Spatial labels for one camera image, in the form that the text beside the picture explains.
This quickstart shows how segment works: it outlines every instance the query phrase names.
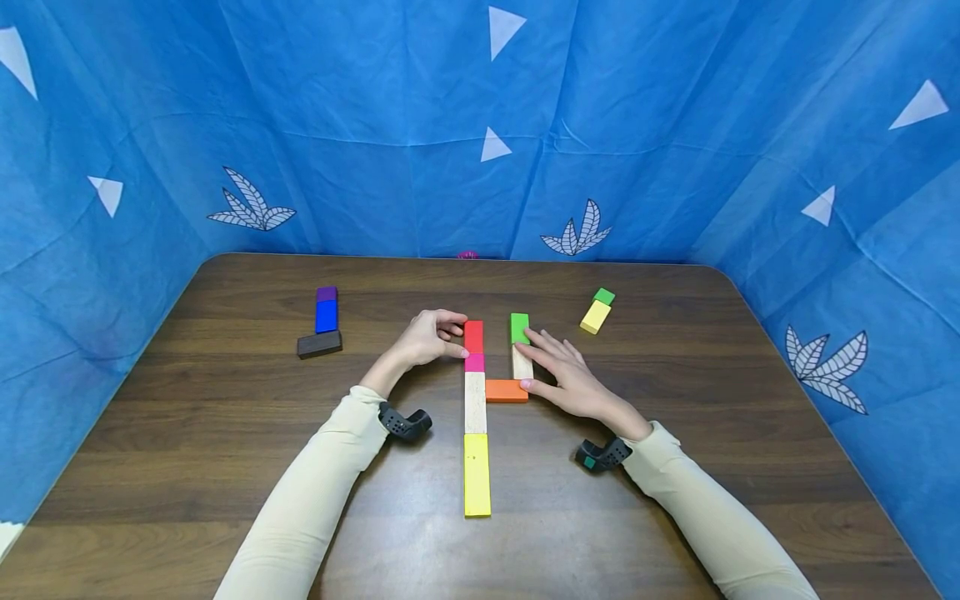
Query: sleeve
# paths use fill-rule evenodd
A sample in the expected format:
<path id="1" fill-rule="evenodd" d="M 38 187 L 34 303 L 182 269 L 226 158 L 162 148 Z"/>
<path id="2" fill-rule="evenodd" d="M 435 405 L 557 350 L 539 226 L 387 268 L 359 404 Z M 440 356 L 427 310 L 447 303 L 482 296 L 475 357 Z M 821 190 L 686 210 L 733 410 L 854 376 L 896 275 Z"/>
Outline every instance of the sleeve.
<path id="1" fill-rule="evenodd" d="M 659 423 L 623 466 L 684 532 L 697 558 L 731 600 L 816 599 L 777 540 L 742 504 L 690 460 Z"/>
<path id="2" fill-rule="evenodd" d="M 382 401 L 350 389 L 280 477 L 214 600 L 307 597 L 353 483 L 387 439 Z"/>

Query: unpainted wooden block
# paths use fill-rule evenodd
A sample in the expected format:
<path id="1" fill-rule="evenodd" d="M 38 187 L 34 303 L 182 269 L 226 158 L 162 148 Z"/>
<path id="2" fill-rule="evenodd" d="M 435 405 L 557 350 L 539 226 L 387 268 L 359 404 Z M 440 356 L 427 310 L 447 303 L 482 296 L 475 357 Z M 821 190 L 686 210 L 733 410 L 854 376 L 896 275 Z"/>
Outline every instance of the unpainted wooden block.
<path id="1" fill-rule="evenodd" d="M 464 348 L 471 354 L 483 354 L 483 322 L 467 321 L 464 323 Z"/>
<path id="2" fill-rule="evenodd" d="M 464 435 L 464 516 L 490 516 L 490 453 L 487 434 Z"/>
<path id="3" fill-rule="evenodd" d="M 464 433 L 487 433 L 487 386 L 483 372 L 464 373 Z"/>
<path id="4" fill-rule="evenodd" d="M 510 346 L 510 354 L 514 362 L 514 379 L 533 379 L 533 361 L 523 354 L 520 354 L 520 351 L 513 345 Z"/>
<path id="5" fill-rule="evenodd" d="M 297 340 L 297 356 L 300 359 L 339 352 L 342 349 L 344 349 L 344 343 L 340 337 L 340 331 L 316 333 Z"/>
<path id="6" fill-rule="evenodd" d="M 600 300 L 594 300 L 593 304 L 590 305 L 590 310 L 587 311 L 584 319 L 580 321 L 580 328 L 596 335 L 609 314 L 610 307 L 608 305 Z"/>
<path id="7" fill-rule="evenodd" d="M 487 402 L 526 402 L 529 397 L 516 379 L 487 380 Z"/>

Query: small green block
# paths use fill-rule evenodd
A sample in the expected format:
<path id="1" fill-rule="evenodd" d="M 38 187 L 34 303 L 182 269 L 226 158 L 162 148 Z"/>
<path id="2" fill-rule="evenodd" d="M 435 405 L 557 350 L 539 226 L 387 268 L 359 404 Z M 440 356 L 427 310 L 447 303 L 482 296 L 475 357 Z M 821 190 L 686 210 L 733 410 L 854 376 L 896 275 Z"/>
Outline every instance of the small green block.
<path id="1" fill-rule="evenodd" d="M 521 342 L 522 344 L 530 344 L 530 340 L 527 339 L 525 333 L 523 333 L 524 327 L 530 326 L 530 315 L 526 313 L 510 313 L 510 343 L 516 344 Z"/>
<path id="2" fill-rule="evenodd" d="M 605 290 L 603 288 L 600 288 L 599 290 L 597 290 L 597 293 L 593 295 L 594 300 L 599 300 L 604 304 L 606 304 L 607 306 L 610 306 L 611 304 L 613 304 L 614 298 L 616 298 L 615 293 L 611 292 L 610 290 Z"/>

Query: blue curtain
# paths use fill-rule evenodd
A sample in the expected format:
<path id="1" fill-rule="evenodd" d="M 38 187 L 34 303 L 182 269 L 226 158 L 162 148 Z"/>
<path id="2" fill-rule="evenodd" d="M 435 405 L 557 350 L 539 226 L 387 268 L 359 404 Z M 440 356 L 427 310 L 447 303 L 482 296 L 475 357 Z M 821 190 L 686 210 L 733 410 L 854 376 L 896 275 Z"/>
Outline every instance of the blue curtain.
<path id="1" fill-rule="evenodd" d="M 960 597 L 960 4 L 0 4 L 0 521 L 219 252 L 730 276 Z"/>

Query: blue block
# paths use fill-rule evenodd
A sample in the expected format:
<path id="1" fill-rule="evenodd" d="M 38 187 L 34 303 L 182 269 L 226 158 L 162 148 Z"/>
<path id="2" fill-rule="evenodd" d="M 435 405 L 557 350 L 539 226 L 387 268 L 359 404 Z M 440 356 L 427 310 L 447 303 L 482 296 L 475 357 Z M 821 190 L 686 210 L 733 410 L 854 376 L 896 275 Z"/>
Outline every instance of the blue block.
<path id="1" fill-rule="evenodd" d="M 337 327 L 337 301 L 327 300 L 317 302 L 317 323 L 314 327 L 314 333 L 325 333 L 334 331 Z"/>

